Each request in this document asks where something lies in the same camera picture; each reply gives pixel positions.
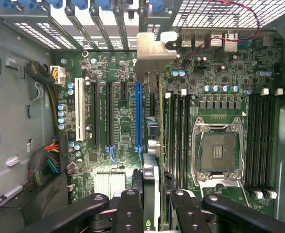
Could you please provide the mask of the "silver chipset heatsink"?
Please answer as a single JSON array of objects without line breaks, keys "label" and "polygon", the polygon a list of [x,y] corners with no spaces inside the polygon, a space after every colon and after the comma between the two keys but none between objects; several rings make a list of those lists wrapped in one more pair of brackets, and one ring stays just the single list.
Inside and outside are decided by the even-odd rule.
[{"label": "silver chipset heatsink", "polygon": [[94,192],[112,199],[117,191],[131,187],[132,168],[97,169],[94,174]]}]

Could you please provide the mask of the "CPU socket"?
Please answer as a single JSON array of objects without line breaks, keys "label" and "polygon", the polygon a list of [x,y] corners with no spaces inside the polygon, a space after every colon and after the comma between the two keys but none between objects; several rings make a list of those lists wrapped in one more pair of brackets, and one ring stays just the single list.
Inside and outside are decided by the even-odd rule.
[{"label": "CPU socket", "polygon": [[191,175],[196,186],[239,187],[245,170],[244,127],[235,117],[230,123],[208,123],[199,116],[191,135]]}]

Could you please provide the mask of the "long black expansion slot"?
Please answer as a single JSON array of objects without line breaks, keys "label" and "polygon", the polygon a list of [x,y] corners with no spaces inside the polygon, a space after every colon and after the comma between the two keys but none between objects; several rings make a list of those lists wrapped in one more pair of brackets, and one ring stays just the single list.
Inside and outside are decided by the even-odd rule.
[{"label": "long black expansion slot", "polygon": [[92,82],[92,101],[93,101],[93,138],[94,144],[99,146],[100,134],[99,134],[99,120],[100,120],[100,101],[99,101],[99,84],[98,82]]},{"label": "long black expansion slot", "polygon": [[114,88],[112,82],[106,83],[106,152],[109,153],[113,163],[117,163],[115,158],[114,143]]}]

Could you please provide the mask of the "blue expansion slot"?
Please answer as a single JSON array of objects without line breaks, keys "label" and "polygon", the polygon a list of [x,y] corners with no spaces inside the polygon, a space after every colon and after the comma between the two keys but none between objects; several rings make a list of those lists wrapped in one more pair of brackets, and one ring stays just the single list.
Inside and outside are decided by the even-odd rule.
[{"label": "blue expansion slot", "polygon": [[143,85],[135,82],[135,152],[142,160],[143,150]]}]

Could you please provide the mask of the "medium black expansion slot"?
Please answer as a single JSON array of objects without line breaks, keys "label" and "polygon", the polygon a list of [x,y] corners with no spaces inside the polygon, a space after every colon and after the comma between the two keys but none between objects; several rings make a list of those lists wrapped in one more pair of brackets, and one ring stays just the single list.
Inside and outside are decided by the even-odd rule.
[{"label": "medium black expansion slot", "polygon": [[155,96],[155,94],[154,93],[151,93],[150,95],[149,95],[149,97],[150,97],[150,101],[149,101],[149,112],[150,112],[150,116],[151,117],[155,117],[156,116],[156,103],[157,103],[157,101],[156,101],[156,96]]}]

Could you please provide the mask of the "white expansion slot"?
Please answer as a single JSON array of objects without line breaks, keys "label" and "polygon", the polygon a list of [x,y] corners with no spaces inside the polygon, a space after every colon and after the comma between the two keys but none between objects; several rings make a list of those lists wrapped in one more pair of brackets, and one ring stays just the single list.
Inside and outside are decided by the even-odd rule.
[{"label": "white expansion slot", "polygon": [[85,92],[84,79],[75,78],[75,126],[76,140],[84,141],[85,136]]}]

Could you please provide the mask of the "short black expansion slot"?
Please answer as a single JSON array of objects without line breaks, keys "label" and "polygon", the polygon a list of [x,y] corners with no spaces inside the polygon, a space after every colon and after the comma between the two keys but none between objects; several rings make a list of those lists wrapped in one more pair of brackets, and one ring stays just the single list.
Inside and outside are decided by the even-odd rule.
[{"label": "short black expansion slot", "polygon": [[127,101],[127,82],[120,82],[120,100]]}]

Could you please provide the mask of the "green motherboard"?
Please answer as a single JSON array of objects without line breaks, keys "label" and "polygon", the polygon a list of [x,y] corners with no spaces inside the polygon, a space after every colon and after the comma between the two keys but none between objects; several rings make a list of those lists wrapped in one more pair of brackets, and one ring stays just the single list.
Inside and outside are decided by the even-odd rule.
[{"label": "green motherboard", "polygon": [[[176,95],[176,171],[178,186],[178,97],[190,98],[189,121],[189,171],[188,190],[196,195],[218,193],[231,199],[244,202],[243,191],[247,195],[252,208],[269,216],[273,214],[277,199],[275,190],[275,165],[277,139],[277,120],[279,110],[279,88],[281,74],[279,72],[282,54],[280,48],[262,50],[239,50],[232,54],[199,51],[188,58],[169,62],[160,73],[163,93],[164,114],[164,172],[172,174],[173,146],[173,95]],[[158,99],[156,97],[156,116],[150,116],[150,93],[144,92],[142,99],[142,160],[135,152],[135,82],[138,82],[134,66],[136,54],[129,52],[68,52],[58,55],[58,66],[64,67],[66,79],[64,87],[58,90],[59,112],[58,127],[67,140],[69,201],[78,201],[94,193],[94,174],[97,169],[125,168],[142,169],[145,153],[155,154],[156,137],[159,133],[157,123]],[[75,78],[84,79],[85,92],[85,140],[76,140],[75,126]],[[99,84],[100,144],[96,146],[93,138],[93,101],[92,82]],[[106,83],[112,82],[114,88],[114,143],[115,158],[113,163],[106,152]],[[120,100],[120,82],[127,82],[127,101]],[[247,128],[249,95],[269,95],[269,130],[266,160],[266,184],[261,186],[263,115],[260,140],[260,182],[259,188],[263,194],[258,200],[255,195],[255,121],[256,100],[254,101],[253,118],[253,152],[252,152],[252,182],[248,191],[245,186]],[[242,120],[244,127],[244,162],[245,170],[239,187],[226,187],[218,184],[215,187],[196,186],[191,175],[191,135],[197,117],[211,123],[230,123],[235,117]]]}]

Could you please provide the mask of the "white power connector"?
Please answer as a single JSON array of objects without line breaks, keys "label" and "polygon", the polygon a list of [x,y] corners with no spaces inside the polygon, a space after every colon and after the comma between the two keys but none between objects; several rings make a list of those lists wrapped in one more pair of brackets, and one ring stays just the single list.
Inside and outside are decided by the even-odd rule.
[{"label": "white power connector", "polygon": [[66,72],[61,66],[50,66],[50,74],[54,78],[54,84],[65,85]]}]

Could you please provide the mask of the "silver USB port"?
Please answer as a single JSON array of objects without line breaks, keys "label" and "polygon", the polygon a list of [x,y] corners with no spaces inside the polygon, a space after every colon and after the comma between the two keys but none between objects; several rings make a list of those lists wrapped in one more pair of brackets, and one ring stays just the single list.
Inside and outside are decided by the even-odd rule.
[{"label": "silver USB port", "polygon": [[205,34],[204,33],[197,33],[194,35],[194,47],[197,48],[201,44],[205,43]]},{"label": "silver USB port", "polygon": [[193,35],[191,33],[183,33],[181,37],[181,47],[191,48]]}]

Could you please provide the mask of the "silver port block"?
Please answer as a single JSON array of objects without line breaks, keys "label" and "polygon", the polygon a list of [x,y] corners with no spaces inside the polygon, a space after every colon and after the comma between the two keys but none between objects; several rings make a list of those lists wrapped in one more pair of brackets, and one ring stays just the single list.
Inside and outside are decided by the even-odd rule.
[{"label": "silver port block", "polygon": [[213,31],[211,32],[210,35],[210,42],[208,47],[212,48],[212,49],[216,49],[216,48],[220,48],[222,47],[222,32],[218,32],[218,31]]},{"label": "silver port block", "polygon": [[225,33],[224,52],[237,52],[238,49],[238,33],[228,31]]}]

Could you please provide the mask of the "blue rear port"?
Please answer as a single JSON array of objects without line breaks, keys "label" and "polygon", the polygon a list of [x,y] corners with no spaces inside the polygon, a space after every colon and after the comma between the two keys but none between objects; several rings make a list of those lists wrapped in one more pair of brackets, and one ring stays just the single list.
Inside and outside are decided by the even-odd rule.
[{"label": "blue rear port", "polygon": [[251,40],[241,40],[237,43],[238,50],[247,50],[250,47]]}]

